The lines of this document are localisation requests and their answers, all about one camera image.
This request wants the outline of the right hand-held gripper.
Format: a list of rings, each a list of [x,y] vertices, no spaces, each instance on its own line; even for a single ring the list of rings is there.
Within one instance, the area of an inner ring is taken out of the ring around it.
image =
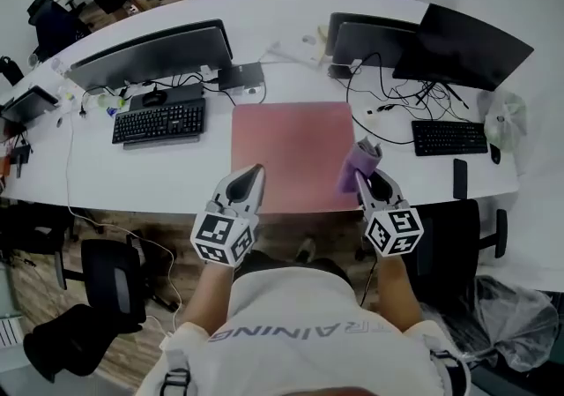
[[[411,253],[424,235],[424,227],[418,211],[403,198],[397,182],[377,168],[372,194],[370,182],[360,170],[354,171],[354,179],[364,214],[364,239],[379,257]]]

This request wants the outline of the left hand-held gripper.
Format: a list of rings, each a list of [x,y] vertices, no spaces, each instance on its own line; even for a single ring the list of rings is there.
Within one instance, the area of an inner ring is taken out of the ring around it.
[[[265,181],[264,166],[255,164],[234,171],[218,183],[214,202],[197,214],[190,236],[204,262],[236,268],[252,250]]]

